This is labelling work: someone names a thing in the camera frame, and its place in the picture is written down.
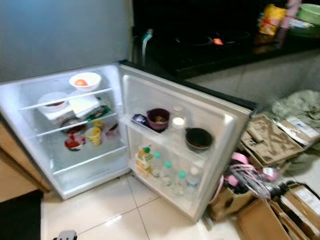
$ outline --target refrigerator door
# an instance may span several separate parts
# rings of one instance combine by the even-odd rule
[[[127,126],[129,167],[145,185],[193,221],[198,221],[251,117],[250,104],[246,108],[127,65],[119,68],[124,107],[120,122]],[[164,132],[157,133],[131,121],[135,114],[146,116],[148,110],[155,108],[166,109],[172,116],[174,106],[183,107],[189,128],[204,129],[214,137],[209,150],[201,153],[190,150],[184,132],[182,135],[173,133],[170,124]],[[179,171],[185,171],[187,181],[192,182],[191,169],[193,172],[196,169],[198,174],[193,176],[193,181],[198,181],[198,186],[177,192],[174,183],[166,186],[168,182],[162,175],[154,177],[151,174],[154,158],[142,165],[137,161],[139,150],[147,146],[151,154],[160,152],[162,164],[171,161],[173,181]]]

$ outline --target tomato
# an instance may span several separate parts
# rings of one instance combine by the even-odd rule
[[[88,83],[83,79],[78,79],[77,81],[75,81],[74,85],[76,85],[76,86],[87,86]]]

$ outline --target yellow cup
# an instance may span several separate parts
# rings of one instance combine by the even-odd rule
[[[93,146],[101,145],[101,129],[99,127],[91,127],[85,131],[85,136],[90,139]]]

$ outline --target purple bowl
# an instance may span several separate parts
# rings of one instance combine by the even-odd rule
[[[153,130],[162,132],[168,127],[170,112],[168,112],[167,110],[163,108],[155,108],[147,111],[146,114],[148,124]],[[156,117],[158,116],[166,119],[166,121],[161,123],[156,122]]]

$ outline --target white jar lid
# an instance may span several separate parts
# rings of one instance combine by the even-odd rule
[[[172,119],[172,127],[174,129],[183,129],[185,127],[186,121],[182,117],[174,117]]]

